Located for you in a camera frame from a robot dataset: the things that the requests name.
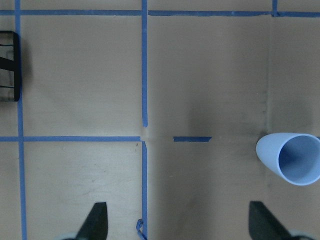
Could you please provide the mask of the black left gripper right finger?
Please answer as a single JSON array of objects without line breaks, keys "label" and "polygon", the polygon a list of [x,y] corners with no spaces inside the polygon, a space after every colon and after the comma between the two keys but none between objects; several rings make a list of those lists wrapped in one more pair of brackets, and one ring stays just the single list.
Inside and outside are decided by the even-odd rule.
[{"label": "black left gripper right finger", "polygon": [[289,231],[261,201],[250,201],[248,231],[252,240],[288,240]]}]

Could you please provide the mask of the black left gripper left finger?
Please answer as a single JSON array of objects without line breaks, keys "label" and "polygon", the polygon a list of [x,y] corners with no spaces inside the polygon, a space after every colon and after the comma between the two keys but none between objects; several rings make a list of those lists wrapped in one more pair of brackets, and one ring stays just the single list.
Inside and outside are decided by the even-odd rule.
[{"label": "black left gripper left finger", "polygon": [[96,202],[75,236],[76,240],[106,240],[108,209],[106,202]]}]

